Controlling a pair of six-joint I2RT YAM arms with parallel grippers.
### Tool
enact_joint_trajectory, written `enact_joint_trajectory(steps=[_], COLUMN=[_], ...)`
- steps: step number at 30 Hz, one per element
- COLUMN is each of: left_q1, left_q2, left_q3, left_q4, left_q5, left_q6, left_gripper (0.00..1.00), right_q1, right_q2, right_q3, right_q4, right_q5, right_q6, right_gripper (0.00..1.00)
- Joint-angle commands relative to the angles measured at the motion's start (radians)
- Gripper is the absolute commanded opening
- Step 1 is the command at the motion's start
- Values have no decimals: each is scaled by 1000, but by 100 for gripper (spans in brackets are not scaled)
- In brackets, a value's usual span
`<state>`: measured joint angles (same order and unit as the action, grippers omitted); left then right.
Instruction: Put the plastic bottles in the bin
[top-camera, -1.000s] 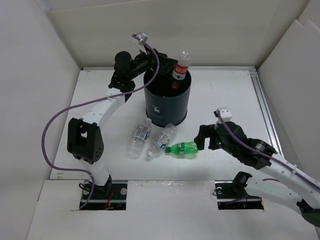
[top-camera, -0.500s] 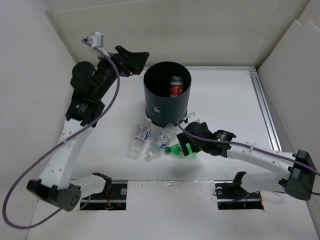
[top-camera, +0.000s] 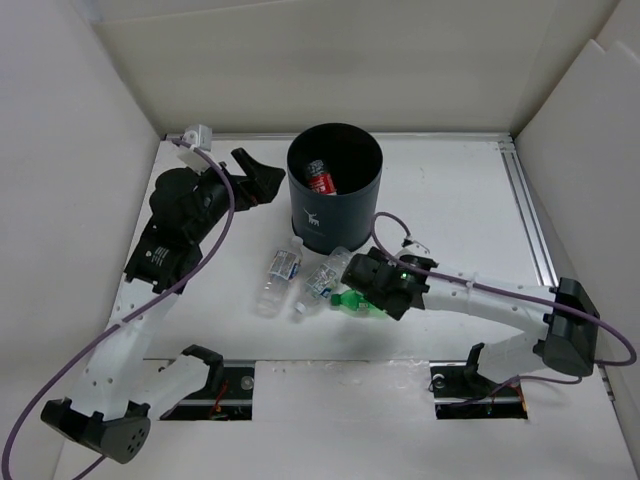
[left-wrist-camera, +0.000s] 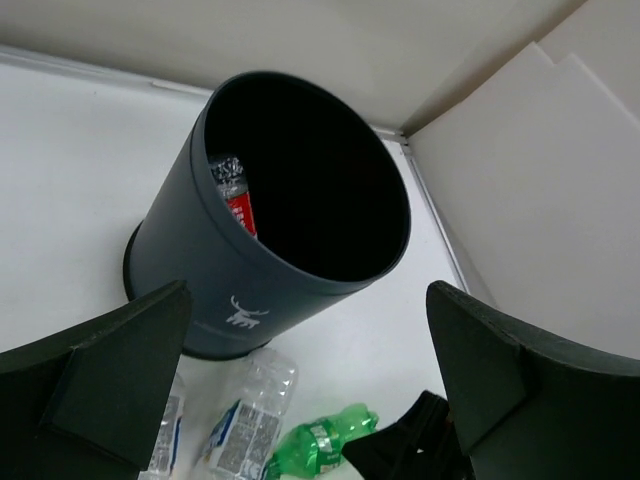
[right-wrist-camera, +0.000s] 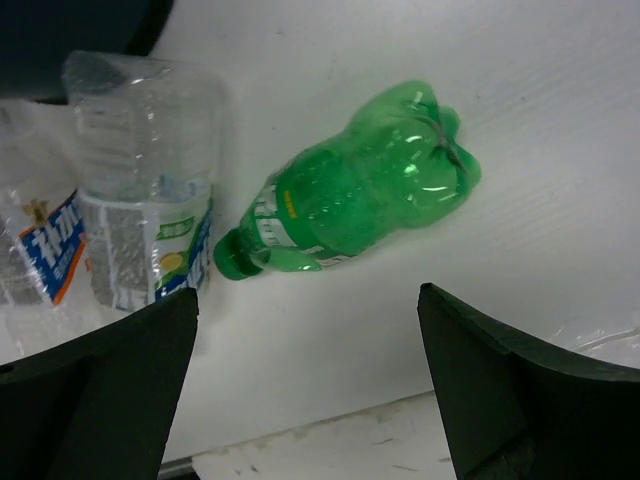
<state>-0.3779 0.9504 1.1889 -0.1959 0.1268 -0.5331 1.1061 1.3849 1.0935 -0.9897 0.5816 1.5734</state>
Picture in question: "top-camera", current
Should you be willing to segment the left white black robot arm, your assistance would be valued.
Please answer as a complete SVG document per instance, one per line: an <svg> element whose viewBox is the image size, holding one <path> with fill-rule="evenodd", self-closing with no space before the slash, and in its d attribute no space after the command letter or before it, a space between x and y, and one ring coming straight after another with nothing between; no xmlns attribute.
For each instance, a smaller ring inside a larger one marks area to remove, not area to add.
<svg viewBox="0 0 640 480"><path fill-rule="evenodd" d="M281 168L236 148L242 174L211 163L160 174L149 198L151 217L124 269L112 316L72 393L48 401L42 421L67 439L120 464L146 442L154 420L187 396L212 396L224 383L220 354L198 345L138 385L146 351L187 282L211 260L200 245L213 227L228 230L235 213L268 204L285 177Z"/></svg>

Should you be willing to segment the green plastic bottle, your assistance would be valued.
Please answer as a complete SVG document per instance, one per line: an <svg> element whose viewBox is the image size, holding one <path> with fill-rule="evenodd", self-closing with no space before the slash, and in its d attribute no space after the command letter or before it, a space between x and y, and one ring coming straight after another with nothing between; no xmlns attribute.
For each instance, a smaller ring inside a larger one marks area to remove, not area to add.
<svg viewBox="0 0 640 480"><path fill-rule="evenodd" d="M333 309L354 317L386 317L382 310L367 301L362 294L352 289L332 294L330 296L330 305Z"/></svg>

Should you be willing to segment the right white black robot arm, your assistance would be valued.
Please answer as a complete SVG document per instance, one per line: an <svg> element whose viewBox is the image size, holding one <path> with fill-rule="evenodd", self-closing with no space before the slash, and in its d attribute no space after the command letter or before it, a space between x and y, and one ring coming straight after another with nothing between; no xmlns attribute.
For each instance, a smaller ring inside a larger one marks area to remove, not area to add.
<svg viewBox="0 0 640 480"><path fill-rule="evenodd" d="M497 282L484 291L487 281L478 275L408 251L394 263L371 248L352 257L342 282L395 320L415 308L466 314L516 329L510 338L472 348L462 381L473 393L544 368L575 378L594 371L598 328L565 310L588 304L573 280L563 280L558 288Z"/></svg>

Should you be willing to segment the clear bottle red label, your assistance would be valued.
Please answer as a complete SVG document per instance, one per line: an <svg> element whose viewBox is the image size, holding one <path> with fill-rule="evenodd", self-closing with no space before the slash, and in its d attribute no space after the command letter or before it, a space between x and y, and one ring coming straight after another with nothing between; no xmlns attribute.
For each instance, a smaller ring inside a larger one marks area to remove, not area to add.
<svg viewBox="0 0 640 480"><path fill-rule="evenodd" d="M324 160L311 161L305 167L305 178L310 190L321 195L336 195L337 189Z"/></svg>

